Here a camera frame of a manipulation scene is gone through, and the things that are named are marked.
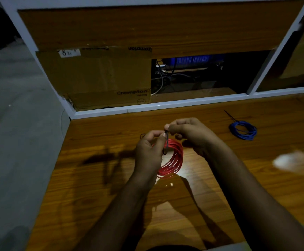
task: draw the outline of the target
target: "blue wire coil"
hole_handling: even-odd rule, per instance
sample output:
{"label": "blue wire coil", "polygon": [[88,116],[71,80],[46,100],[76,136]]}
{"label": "blue wire coil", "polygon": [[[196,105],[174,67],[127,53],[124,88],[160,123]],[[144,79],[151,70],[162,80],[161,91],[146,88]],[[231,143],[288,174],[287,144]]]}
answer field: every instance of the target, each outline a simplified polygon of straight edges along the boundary
{"label": "blue wire coil", "polygon": [[[225,113],[227,113],[234,120],[234,123],[231,123],[229,125],[231,134],[243,140],[253,141],[255,135],[257,134],[257,128],[246,121],[236,120],[227,111],[225,111]],[[244,131],[237,129],[236,126],[244,126],[247,129],[247,133],[244,133]]]}

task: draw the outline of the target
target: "circular symbol on cardboard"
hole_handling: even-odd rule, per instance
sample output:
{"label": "circular symbol on cardboard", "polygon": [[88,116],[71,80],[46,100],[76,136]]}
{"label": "circular symbol on cardboard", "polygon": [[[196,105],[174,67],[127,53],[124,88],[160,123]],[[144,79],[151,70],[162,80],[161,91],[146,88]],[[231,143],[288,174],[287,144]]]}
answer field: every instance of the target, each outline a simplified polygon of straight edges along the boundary
{"label": "circular symbol on cardboard", "polygon": [[144,100],[144,99],[137,100],[138,105],[145,104],[145,102],[146,102],[146,100]]}

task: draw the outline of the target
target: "red wire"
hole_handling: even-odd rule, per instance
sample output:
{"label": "red wire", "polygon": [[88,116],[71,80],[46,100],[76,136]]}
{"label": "red wire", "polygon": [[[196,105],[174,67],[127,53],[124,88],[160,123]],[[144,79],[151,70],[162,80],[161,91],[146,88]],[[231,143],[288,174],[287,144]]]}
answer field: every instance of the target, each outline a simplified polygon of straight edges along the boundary
{"label": "red wire", "polygon": [[178,141],[175,141],[173,139],[168,139],[168,147],[174,149],[173,156],[170,161],[168,161],[166,164],[161,166],[161,168],[158,171],[158,177],[162,178],[167,174],[170,173],[177,173],[183,163],[183,147],[182,144]]}

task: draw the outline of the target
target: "metal frame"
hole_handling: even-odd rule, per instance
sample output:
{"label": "metal frame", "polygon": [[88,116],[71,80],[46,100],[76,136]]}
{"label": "metal frame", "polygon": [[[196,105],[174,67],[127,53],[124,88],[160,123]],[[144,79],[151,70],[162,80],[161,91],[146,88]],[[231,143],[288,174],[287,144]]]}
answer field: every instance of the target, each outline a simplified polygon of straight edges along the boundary
{"label": "metal frame", "polygon": [[[156,4],[173,4],[173,3],[211,3],[211,2],[241,2],[241,1],[267,1],[267,0],[0,0],[4,10],[12,20],[22,39],[24,40],[26,46],[30,50],[31,54],[35,58],[38,66],[46,76],[44,69],[42,68],[35,52],[38,48],[33,41],[28,29],[26,28],[23,20],[18,14],[18,10],[22,9],[48,9],[48,8],[79,8],[79,7],[104,7],[104,6],[128,6],[128,5],[156,5]],[[281,96],[295,93],[304,93],[304,87],[298,88],[288,88],[281,90],[272,90],[264,92],[256,92],[260,83],[263,81],[267,72],[273,65],[277,56],[280,54],[281,50],[285,46],[286,42],[292,35],[293,31],[298,30],[299,23],[304,16],[304,6],[301,8],[298,16],[291,25],[290,29],[286,33],[285,37],[281,41],[280,45],[270,52],[264,64],[262,65],[259,73],[255,77],[254,81],[250,85],[247,93],[233,94],[233,95],[223,95],[216,97],[206,97],[197,99],[187,99],[187,100],[177,100],[168,101],[161,103],[151,103],[144,105],[133,105],[133,106],[123,106],[114,107],[106,109],[88,110],[88,111],[76,111],[72,105],[63,97],[58,95],[58,93],[53,88],[52,84],[49,82],[54,93],[58,97],[59,101],[63,105],[67,114],[71,119],[81,119],[88,117],[97,117],[112,114],[122,114],[122,113],[132,113],[140,111],[149,111],[165,108],[175,108],[183,106],[193,106],[210,104],[217,102],[226,101],[236,101],[250,98],[262,98],[271,96]]]}

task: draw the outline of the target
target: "person's left hand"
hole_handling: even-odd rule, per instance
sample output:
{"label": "person's left hand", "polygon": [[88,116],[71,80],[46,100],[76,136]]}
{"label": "person's left hand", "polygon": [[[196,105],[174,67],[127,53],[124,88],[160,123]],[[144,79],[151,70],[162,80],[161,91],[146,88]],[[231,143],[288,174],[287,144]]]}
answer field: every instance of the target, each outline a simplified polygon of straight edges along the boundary
{"label": "person's left hand", "polygon": [[[152,147],[154,137],[159,138]],[[151,189],[157,179],[161,167],[162,149],[166,142],[165,132],[152,130],[138,142],[136,146],[136,161],[132,177],[144,188]]]}

